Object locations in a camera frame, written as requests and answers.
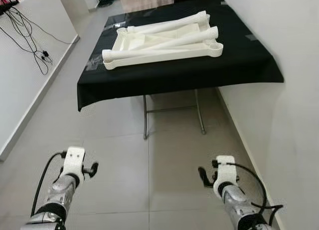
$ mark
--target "black tablecloth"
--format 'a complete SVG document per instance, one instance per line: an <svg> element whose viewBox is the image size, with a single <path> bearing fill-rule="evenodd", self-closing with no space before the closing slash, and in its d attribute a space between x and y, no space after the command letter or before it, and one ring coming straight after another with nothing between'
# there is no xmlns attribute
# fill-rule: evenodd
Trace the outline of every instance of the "black tablecloth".
<svg viewBox="0 0 319 230"><path fill-rule="evenodd" d="M221 57L196 57L107 70L102 50L112 49L118 27L179 19L206 10L224 44ZM241 83L283 82L273 56L224 0L191 0L109 17L77 85L78 110L112 98Z"/></svg>

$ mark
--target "floor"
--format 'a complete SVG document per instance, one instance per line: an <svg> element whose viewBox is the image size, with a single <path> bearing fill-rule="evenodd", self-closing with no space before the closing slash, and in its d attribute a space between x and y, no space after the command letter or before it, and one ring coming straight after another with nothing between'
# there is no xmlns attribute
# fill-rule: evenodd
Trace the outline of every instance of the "floor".
<svg viewBox="0 0 319 230"><path fill-rule="evenodd" d="M86 149L85 165L100 163L93 179L78 189L67 219L68 230L232 230L222 202L203 188L197 173L219 154L234 155L251 167L215 89L199 91L207 134L196 110L149 114L150 136L143 140L143 99L96 103L77 111L76 83L108 16L120 2L98 9L8 159L0 164L0 230L19 229L49 156L68 146ZM192 91L148 97L150 108L194 103ZM39 201L58 176L55 159ZM240 184L253 198L259 189L247 174Z"/></svg>

